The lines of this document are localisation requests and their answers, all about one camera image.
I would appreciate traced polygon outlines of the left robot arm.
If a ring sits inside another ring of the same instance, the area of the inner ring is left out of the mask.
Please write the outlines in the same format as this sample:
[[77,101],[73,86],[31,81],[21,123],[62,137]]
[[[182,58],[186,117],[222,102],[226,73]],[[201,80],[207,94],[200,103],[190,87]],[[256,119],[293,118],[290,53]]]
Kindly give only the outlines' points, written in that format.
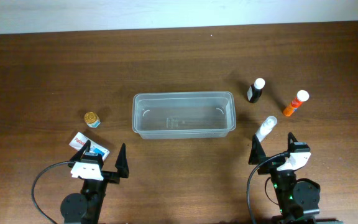
[[117,171],[102,170],[103,157],[91,151],[91,142],[86,141],[83,147],[69,160],[73,178],[83,180],[79,193],[66,196],[60,212],[65,223],[97,223],[108,184],[119,184],[120,180],[129,177],[129,166],[126,158],[126,145],[123,144],[117,157]]

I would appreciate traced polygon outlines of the white Panadol medicine box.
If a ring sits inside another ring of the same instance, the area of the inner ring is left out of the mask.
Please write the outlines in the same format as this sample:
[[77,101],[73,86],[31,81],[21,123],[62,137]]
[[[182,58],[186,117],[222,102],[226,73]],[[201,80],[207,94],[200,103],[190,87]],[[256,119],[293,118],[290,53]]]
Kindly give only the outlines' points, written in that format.
[[70,141],[69,146],[71,146],[72,148],[74,148],[77,151],[79,151],[85,145],[85,143],[87,141],[90,142],[89,151],[102,155],[102,158],[105,161],[106,158],[108,157],[108,155],[110,154],[109,150],[106,149],[105,147],[102,147],[101,145],[95,143],[94,141],[92,141],[91,139],[86,137],[81,132],[78,132],[75,135],[75,137]]

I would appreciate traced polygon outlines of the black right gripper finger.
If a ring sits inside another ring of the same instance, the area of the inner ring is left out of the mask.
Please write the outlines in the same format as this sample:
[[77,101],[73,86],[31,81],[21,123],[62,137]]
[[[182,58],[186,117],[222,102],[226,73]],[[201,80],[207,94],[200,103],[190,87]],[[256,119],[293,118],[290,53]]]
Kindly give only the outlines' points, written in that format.
[[295,136],[293,135],[292,132],[288,133],[288,152],[295,152],[296,151],[296,143],[297,143],[297,139],[295,138]]
[[252,147],[249,156],[249,165],[258,165],[266,160],[266,155],[263,147],[256,134],[252,137]]

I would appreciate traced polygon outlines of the orange tube white cap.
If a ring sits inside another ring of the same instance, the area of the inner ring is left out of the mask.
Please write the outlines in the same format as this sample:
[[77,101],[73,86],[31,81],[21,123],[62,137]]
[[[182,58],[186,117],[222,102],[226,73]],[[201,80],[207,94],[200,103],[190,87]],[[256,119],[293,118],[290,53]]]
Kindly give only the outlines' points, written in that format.
[[283,110],[285,116],[291,116],[304,102],[308,101],[310,95],[306,90],[300,90],[291,103]]

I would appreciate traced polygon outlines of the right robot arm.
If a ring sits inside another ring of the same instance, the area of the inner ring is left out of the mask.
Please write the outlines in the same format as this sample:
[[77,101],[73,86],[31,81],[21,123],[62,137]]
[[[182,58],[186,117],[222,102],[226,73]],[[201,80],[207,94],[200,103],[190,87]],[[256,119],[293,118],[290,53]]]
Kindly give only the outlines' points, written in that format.
[[305,142],[299,142],[288,133],[288,149],[274,156],[266,156],[256,135],[252,137],[249,164],[255,165],[247,180],[247,207],[253,223],[256,222],[250,205],[250,182],[255,173],[268,174],[273,184],[280,214],[271,219],[272,223],[341,223],[340,220],[316,219],[320,213],[319,200],[321,187],[318,183],[302,178],[297,179],[295,172],[306,165],[311,149]]

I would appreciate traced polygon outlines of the white spray bottle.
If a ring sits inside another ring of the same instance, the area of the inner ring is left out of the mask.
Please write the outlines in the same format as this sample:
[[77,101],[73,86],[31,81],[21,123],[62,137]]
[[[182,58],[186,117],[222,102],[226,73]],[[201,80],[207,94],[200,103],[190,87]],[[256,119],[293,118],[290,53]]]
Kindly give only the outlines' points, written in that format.
[[277,119],[274,116],[269,116],[260,126],[256,132],[257,139],[262,142],[265,137],[272,131],[277,124]]

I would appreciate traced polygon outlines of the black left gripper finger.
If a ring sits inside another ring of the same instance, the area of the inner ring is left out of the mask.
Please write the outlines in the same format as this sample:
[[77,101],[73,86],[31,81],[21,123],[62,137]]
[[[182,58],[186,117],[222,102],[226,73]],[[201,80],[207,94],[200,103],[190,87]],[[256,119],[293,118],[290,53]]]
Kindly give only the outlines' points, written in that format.
[[126,157],[126,145],[123,143],[116,163],[115,163],[115,168],[117,169],[117,173],[119,175],[120,178],[128,178],[129,177],[129,166],[127,163],[127,157]]
[[70,163],[75,164],[76,162],[80,162],[84,153],[90,151],[90,146],[91,146],[91,141],[87,140],[82,146],[82,148],[79,151],[77,151],[76,154],[70,159]]

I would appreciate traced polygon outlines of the dark bottle white cap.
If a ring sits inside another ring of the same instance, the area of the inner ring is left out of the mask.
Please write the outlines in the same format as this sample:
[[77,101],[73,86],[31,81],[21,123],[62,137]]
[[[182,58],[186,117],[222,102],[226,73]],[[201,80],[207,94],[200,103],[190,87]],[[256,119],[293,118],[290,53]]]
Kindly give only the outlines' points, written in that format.
[[265,86],[265,80],[263,78],[257,78],[247,91],[247,99],[250,103],[256,103]]

